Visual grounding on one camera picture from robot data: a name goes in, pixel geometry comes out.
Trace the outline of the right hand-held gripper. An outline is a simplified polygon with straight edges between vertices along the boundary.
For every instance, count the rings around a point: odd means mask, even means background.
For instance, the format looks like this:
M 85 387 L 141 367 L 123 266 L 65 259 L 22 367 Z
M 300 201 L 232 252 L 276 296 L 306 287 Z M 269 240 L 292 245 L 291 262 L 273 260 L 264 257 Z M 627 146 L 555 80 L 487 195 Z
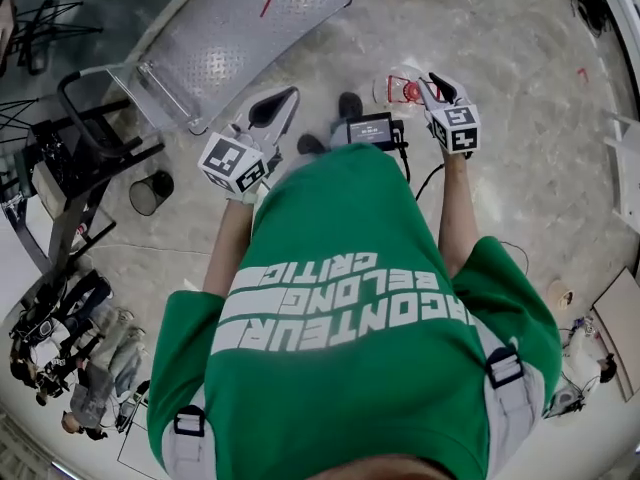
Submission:
M 449 154 L 478 150 L 481 143 L 480 117 L 477 106 L 467 101 L 466 89 L 445 75 L 430 72 L 429 78 L 431 81 L 418 78 L 417 86 L 429 114 L 433 137 Z

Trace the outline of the person's black right shoe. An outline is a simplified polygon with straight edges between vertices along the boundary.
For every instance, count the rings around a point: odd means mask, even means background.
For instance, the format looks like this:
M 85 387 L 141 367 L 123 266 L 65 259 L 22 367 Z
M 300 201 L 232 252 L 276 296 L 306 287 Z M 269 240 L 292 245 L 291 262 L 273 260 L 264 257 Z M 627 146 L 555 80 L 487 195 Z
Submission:
M 360 118 L 364 115 L 363 102 L 353 92 L 343 92 L 338 100 L 338 115 L 342 120 Z

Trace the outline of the black screen device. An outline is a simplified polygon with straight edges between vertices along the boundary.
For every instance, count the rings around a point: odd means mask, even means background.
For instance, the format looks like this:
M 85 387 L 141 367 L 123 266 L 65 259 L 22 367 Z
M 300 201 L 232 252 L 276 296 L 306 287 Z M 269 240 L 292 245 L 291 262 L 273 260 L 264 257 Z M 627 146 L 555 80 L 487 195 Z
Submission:
M 349 144 L 370 144 L 385 152 L 408 145 L 404 140 L 403 121 L 394 120 L 390 112 L 350 118 L 346 124 Z

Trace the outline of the black side table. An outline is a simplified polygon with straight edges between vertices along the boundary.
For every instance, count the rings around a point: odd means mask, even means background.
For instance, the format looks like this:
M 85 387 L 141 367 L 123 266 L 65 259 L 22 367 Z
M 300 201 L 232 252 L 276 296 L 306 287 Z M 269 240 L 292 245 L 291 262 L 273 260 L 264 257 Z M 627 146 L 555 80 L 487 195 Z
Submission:
M 62 119 L 30 127 L 34 166 L 45 161 L 67 198 L 64 212 L 52 218 L 47 255 L 54 276 L 70 271 L 81 254 L 115 227 L 111 223 L 97 235 L 86 236 L 86 244 L 72 251 L 78 229 L 92 226 L 110 181 L 164 149 L 162 142 L 144 148 L 139 137 L 121 139 L 107 117 L 130 107 L 122 99 L 80 113 L 69 111 Z

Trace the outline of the black mesh waste bin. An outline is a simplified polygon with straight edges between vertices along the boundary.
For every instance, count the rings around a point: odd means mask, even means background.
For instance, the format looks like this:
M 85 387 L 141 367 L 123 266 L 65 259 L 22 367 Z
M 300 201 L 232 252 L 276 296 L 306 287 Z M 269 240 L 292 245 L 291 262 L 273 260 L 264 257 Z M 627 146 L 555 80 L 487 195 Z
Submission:
M 172 176 L 158 170 L 130 186 L 129 200 L 138 214 L 151 216 L 173 194 L 174 188 Z

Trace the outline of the beige shoe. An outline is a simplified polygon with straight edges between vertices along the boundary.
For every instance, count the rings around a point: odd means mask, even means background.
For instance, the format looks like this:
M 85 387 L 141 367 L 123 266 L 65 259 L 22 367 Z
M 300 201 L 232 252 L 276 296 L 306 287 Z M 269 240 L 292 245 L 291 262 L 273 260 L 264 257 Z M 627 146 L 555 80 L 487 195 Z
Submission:
M 565 311 L 573 303 L 575 291 L 570 289 L 560 278 L 554 279 L 548 286 L 546 302 L 554 311 Z

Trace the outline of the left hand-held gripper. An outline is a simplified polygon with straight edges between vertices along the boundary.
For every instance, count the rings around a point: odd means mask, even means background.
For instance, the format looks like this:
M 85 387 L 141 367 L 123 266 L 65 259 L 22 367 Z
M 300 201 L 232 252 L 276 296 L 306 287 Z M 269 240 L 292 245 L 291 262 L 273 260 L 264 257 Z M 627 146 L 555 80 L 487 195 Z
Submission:
M 249 97 L 241 105 L 235 124 L 223 133 L 211 134 L 198 161 L 199 169 L 229 194 L 246 194 L 256 188 L 275 169 L 278 141 L 288 131 L 299 102 L 295 86 Z

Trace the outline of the grey metal platform cart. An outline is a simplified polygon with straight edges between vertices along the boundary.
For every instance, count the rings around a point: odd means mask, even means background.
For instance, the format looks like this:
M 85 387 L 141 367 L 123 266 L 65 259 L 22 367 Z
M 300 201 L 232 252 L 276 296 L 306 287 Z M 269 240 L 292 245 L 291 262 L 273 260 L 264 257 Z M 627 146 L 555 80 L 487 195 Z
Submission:
M 60 81 L 64 110 L 73 81 L 106 72 L 145 118 L 144 137 L 203 134 L 229 103 L 295 42 L 352 0 L 171 0 L 122 63 Z

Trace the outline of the person's right leg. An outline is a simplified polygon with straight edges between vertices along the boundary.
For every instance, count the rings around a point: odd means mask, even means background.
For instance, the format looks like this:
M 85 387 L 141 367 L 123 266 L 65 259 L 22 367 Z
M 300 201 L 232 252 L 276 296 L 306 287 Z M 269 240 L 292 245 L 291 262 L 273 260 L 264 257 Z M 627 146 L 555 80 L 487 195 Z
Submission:
M 329 149 L 331 151 L 349 144 L 346 118 L 339 118 L 330 126 Z

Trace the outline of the clear bottle with red handle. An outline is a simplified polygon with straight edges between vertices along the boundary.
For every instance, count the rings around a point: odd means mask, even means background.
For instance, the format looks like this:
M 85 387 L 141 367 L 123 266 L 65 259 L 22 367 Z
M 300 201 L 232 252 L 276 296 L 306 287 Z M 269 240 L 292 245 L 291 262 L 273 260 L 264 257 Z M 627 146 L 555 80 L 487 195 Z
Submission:
M 372 96 L 376 103 L 383 105 L 419 105 L 424 102 L 418 87 L 418 79 L 423 73 L 409 65 L 386 68 L 376 75 L 372 84 Z

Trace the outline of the beige wooden board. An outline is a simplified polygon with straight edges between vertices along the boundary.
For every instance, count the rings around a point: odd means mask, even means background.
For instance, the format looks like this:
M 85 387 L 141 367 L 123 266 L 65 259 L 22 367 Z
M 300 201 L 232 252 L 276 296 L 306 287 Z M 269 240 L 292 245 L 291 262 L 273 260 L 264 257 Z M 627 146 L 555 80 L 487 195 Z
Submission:
M 605 349 L 615 356 L 618 382 L 628 402 L 640 393 L 640 285 L 623 269 L 592 308 Z

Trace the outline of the person's green shirt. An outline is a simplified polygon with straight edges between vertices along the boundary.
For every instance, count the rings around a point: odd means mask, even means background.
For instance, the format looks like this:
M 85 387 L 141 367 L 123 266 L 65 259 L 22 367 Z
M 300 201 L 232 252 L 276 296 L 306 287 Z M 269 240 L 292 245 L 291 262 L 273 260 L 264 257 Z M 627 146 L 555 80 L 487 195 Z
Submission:
M 254 211 L 224 298 L 166 305 L 147 428 L 182 480 L 304 480 L 402 459 L 490 480 L 561 373 L 553 316 L 500 242 L 450 278 L 395 160 L 354 144 Z

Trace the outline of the person's left forearm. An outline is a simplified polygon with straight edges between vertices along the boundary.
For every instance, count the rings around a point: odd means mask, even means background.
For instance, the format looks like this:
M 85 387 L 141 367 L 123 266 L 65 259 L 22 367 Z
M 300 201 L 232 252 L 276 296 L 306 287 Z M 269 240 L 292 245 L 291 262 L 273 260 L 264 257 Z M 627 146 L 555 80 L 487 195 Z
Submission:
M 211 253 L 202 291 L 226 298 L 248 250 L 254 206 L 227 202 Z

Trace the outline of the white cabinet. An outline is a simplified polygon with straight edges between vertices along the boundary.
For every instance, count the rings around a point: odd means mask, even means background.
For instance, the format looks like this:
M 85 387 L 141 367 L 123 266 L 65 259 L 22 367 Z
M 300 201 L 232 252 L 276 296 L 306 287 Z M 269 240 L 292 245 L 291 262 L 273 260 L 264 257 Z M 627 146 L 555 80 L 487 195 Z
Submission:
M 640 121 L 610 111 L 603 114 L 614 122 L 614 138 L 604 139 L 615 159 L 614 214 L 640 235 Z

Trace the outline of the person's right forearm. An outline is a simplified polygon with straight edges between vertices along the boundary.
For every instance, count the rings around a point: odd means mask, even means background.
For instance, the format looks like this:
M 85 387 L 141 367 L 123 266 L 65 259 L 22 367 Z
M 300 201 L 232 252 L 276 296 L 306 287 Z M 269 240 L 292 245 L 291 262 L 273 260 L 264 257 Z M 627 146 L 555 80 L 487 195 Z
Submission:
M 466 159 L 444 154 L 443 203 L 438 249 L 447 273 L 454 278 L 480 240 L 472 202 Z

